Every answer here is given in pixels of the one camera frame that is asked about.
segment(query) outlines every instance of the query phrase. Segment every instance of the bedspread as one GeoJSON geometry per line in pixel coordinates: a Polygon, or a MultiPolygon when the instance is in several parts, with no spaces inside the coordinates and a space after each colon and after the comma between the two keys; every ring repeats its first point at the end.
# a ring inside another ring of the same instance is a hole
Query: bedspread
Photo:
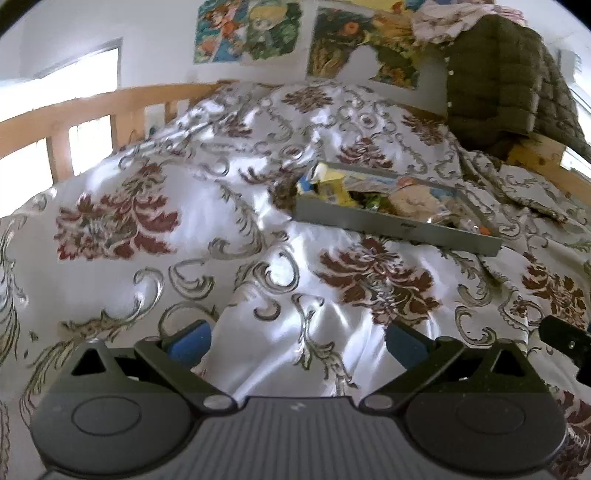
{"type": "Polygon", "coordinates": [[[194,372],[238,400],[359,401],[404,371],[384,344],[392,319],[471,346],[513,339],[569,421],[553,473],[588,478],[591,390],[537,335],[548,314],[589,324],[587,218],[367,88],[225,87],[1,220],[0,479],[43,471],[28,425],[77,345],[131,346],[196,319],[215,328],[194,372]],[[294,183],[317,160],[456,186],[504,245],[479,257],[292,221],[294,183]]]}

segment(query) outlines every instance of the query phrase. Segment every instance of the gray gripper base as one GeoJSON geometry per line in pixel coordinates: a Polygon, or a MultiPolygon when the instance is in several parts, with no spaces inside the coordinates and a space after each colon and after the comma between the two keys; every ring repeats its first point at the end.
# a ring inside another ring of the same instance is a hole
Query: gray gripper base
{"type": "MultiPolygon", "coordinates": [[[[251,398],[207,419],[166,465],[131,480],[472,480],[430,462],[396,423],[347,398],[251,398]]],[[[553,480],[546,471],[519,480],[553,480]]],[[[72,480],[48,472],[43,480],[72,480]]]]}

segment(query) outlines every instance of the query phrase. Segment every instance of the box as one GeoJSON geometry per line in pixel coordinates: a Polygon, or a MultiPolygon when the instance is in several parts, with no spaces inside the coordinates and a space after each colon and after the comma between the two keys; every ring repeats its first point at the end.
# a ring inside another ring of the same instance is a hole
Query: box
{"type": "MultiPolygon", "coordinates": [[[[388,171],[360,168],[339,163],[323,163],[329,168],[358,172],[377,178],[398,179],[401,177],[388,171]]],[[[296,196],[294,219],[299,222],[318,223],[320,225],[335,226],[373,235],[385,235],[396,239],[420,242],[453,250],[462,250],[479,255],[492,257],[497,255],[503,242],[502,238],[495,236],[496,229],[490,225],[462,192],[429,181],[417,179],[417,183],[447,190],[456,196],[478,218],[480,224],[488,228],[492,234],[480,235],[457,228],[418,222],[414,219],[403,218],[388,213],[374,212],[357,206],[337,205],[321,200],[316,195],[305,193],[299,193],[296,196]]]]}

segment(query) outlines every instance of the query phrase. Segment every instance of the bright window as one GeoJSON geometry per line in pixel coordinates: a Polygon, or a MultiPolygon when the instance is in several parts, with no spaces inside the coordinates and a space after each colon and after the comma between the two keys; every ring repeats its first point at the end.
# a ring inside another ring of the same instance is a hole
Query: bright window
{"type": "MultiPolygon", "coordinates": [[[[84,56],[43,78],[2,87],[0,121],[54,103],[112,92],[117,88],[118,64],[119,49],[114,48],[84,56]]],[[[72,127],[70,149],[75,175],[108,157],[112,151],[109,117],[72,127]]],[[[2,217],[53,184],[46,142],[37,142],[0,159],[0,173],[2,217]]]]}

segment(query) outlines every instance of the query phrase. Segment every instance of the puffer jacket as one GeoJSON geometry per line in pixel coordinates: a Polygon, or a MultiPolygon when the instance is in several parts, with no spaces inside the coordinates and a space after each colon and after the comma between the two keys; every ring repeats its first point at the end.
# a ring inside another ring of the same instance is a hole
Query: puffer jacket
{"type": "Polygon", "coordinates": [[[446,47],[448,123],[462,145],[504,159],[533,132],[591,161],[575,101],[542,38],[487,15],[446,47]]]}

